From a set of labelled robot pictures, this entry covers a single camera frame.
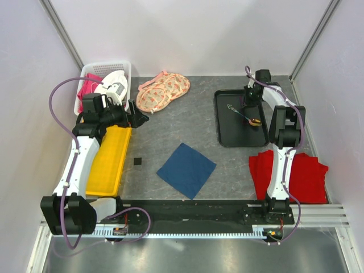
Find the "iridescent gold spoon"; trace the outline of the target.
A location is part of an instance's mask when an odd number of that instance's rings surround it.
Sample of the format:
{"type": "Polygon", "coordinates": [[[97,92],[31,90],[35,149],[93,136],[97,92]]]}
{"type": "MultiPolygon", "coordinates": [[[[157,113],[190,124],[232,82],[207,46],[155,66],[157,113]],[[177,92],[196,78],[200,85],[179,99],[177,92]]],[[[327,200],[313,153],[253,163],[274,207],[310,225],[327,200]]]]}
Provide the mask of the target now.
{"type": "Polygon", "coordinates": [[[247,120],[250,126],[260,127],[262,125],[262,122],[259,119],[255,119],[255,118],[250,119],[250,118],[248,118],[246,115],[242,114],[240,111],[238,111],[236,108],[234,108],[231,104],[227,104],[227,108],[229,110],[235,112],[236,114],[240,115],[245,120],[247,120]]]}

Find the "blue paper napkin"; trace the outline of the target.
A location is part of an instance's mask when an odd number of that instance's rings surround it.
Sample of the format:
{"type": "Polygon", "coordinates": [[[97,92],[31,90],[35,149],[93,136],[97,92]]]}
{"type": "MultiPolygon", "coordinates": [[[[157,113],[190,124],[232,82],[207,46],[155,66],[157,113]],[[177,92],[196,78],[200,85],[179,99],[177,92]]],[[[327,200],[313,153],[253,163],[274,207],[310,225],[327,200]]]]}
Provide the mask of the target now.
{"type": "Polygon", "coordinates": [[[216,168],[216,163],[181,143],[156,174],[190,200],[194,199],[216,168]]]}

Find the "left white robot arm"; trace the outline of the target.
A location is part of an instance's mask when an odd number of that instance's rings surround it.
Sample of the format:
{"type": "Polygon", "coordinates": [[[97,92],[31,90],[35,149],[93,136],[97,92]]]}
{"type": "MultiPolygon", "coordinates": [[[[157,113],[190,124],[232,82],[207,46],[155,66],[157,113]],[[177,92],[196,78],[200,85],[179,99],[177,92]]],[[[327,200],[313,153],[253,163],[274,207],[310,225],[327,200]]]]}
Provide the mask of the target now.
{"type": "Polygon", "coordinates": [[[83,111],[71,132],[72,147],[64,173],[53,194],[44,196],[40,208],[52,234],[92,234],[96,224],[108,219],[118,224],[125,217],[123,207],[114,197],[86,199],[86,185],[94,158],[99,151],[107,128],[138,128],[149,120],[129,101],[130,111],[112,103],[105,95],[87,94],[82,99],[83,111]]]}

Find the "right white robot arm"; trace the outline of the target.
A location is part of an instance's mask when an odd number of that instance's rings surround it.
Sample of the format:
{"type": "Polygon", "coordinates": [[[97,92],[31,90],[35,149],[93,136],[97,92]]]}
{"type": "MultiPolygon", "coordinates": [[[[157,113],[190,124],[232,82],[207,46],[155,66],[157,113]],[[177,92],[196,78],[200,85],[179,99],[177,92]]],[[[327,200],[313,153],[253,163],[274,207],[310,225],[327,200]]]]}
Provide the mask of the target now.
{"type": "Polygon", "coordinates": [[[276,221],[294,224],[290,199],[297,204],[299,201],[289,192],[289,180],[296,151],[304,142],[305,107],[297,106],[277,83],[271,81],[268,69],[252,73],[250,67],[245,66],[245,72],[249,78],[245,87],[245,104],[252,106],[264,101],[273,110],[268,134],[273,164],[260,216],[267,224],[276,221]]]}

